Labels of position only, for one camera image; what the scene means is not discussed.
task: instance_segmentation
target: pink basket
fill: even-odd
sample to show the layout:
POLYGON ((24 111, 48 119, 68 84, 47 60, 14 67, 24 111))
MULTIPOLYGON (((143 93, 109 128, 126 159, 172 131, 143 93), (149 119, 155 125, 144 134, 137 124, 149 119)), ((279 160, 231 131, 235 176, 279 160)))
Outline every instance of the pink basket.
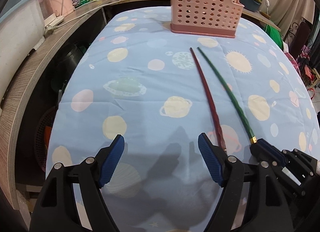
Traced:
POLYGON ((179 34, 236 37, 244 6, 239 0, 171 0, 171 31, 179 34))

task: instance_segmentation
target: metal pin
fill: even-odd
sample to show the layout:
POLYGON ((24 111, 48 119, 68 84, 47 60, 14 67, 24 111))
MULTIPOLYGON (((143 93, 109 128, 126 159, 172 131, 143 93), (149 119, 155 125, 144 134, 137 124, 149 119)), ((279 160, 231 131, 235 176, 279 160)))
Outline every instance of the metal pin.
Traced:
POLYGON ((54 168, 55 169, 60 169, 62 167, 62 164, 61 163, 56 163, 55 165, 54 165, 54 168))
POLYGON ((85 162, 86 162, 87 164, 91 164, 91 163, 94 162, 94 158, 93 158, 93 157, 88 157, 88 158, 85 160, 85 162))
POLYGON ((261 166, 267 168, 269 164, 266 161, 261 162, 261 166))
POLYGON ((237 158, 235 158, 234 156, 229 156, 228 161, 231 163, 235 163, 237 161, 237 158))

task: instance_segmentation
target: perforated basket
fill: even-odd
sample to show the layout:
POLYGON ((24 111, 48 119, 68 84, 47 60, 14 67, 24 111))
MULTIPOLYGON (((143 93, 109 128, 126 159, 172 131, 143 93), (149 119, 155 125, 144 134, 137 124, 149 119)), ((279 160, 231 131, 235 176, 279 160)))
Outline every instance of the perforated basket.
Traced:
POLYGON ((235 38, 243 8, 239 0, 171 0, 171 31, 235 38))

